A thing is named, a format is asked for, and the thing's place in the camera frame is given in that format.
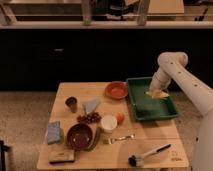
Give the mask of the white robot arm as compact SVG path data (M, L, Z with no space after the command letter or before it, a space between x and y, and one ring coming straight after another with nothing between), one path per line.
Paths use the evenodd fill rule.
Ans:
M193 171L213 171L213 89L185 69L184 52L163 52L158 57L150 89L166 89L174 80L203 116L192 161Z

